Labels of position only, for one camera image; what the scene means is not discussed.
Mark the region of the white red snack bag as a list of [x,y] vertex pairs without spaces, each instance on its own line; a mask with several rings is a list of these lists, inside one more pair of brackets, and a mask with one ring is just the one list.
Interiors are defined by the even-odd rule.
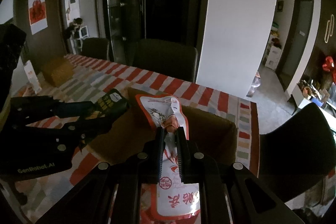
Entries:
[[137,94],[136,101],[152,128],[166,130],[158,184],[142,185],[140,223],[195,223],[201,211],[199,185],[181,182],[174,133],[189,137],[188,120],[175,96]]

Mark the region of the black chair right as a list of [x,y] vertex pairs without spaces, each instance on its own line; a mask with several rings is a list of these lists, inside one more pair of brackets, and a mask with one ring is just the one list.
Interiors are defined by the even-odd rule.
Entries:
[[260,135],[259,179],[282,202],[306,192],[335,167],[335,140],[310,103],[274,131]]

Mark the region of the red fu door poster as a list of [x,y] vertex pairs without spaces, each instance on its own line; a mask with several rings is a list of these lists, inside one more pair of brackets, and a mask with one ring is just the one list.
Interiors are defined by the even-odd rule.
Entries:
[[28,0],[28,11],[32,35],[37,34],[48,27],[46,0]]

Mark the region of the black yellow snack packet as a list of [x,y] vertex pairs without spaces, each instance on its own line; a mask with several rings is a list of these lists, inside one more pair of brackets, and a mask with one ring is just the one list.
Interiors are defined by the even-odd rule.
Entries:
[[85,119],[108,118],[117,120],[129,108],[128,100],[117,89],[111,89],[97,100],[91,107]]

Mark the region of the white orange carton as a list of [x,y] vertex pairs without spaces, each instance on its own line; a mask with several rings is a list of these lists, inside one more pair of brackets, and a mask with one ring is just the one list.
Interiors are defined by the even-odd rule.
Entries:
[[27,60],[27,62],[24,64],[24,70],[25,70],[29,83],[33,87],[34,93],[35,94],[40,93],[42,90],[42,87],[41,87],[41,84],[37,78],[37,75],[34,71],[33,65],[30,60]]

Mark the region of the dark wooden door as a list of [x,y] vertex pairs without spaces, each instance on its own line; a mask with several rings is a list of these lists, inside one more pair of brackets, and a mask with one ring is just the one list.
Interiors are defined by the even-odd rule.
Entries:
[[14,24],[26,33],[22,62],[31,61],[36,73],[69,51],[63,32],[65,0],[13,0]]

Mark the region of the black chair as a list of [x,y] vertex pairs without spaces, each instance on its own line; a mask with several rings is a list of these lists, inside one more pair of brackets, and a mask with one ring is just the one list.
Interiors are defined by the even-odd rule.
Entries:
[[310,103],[274,131],[260,135],[259,179],[282,202],[306,192],[335,167],[335,140]]
[[194,83],[198,51],[191,46],[145,39],[139,42],[132,65],[165,76]]
[[83,40],[81,54],[101,60],[109,60],[109,40],[106,38],[86,38]]

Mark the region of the black chair far left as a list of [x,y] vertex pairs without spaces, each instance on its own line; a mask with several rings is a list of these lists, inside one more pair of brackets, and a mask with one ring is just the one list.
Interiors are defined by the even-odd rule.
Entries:
[[101,60],[109,60],[109,40],[106,38],[86,38],[83,40],[81,54]]

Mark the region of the small brown cardboard box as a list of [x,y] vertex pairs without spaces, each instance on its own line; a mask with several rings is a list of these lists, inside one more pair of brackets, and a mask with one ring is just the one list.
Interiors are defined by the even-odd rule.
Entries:
[[74,74],[74,65],[65,57],[58,57],[44,64],[41,68],[45,80],[58,88]]

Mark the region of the red bow decoration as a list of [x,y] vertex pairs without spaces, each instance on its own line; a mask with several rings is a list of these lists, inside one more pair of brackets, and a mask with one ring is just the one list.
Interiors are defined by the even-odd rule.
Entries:
[[331,56],[327,56],[325,58],[325,62],[322,65],[322,69],[325,72],[328,72],[331,74],[331,78],[333,80],[333,83],[336,83],[336,70],[335,70],[335,63]]

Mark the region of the striped checkered tablecloth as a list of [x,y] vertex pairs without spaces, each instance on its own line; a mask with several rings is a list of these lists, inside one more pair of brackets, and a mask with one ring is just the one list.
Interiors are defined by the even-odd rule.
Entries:
[[[127,97],[129,88],[153,95],[171,94],[184,106],[215,114],[234,122],[238,128],[236,160],[254,174],[259,174],[259,125],[255,103],[230,94],[157,72],[129,67],[118,63],[69,54],[66,58],[74,65],[74,75],[60,87],[50,85],[41,73],[39,95],[53,96],[64,102],[96,102],[105,92],[117,89]],[[72,168],[43,178],[20,181],[17,190],[27,197],[19,207],[28,223],[35,223],[75,184],[105,159],[91,146],[76,149]]]

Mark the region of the black chair far middle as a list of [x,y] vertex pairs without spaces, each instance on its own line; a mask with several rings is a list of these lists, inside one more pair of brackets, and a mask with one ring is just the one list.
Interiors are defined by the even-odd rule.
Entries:
[[191,46],[145,39],[139,42],[132,65],[165,76],[194,83],[198,51]]

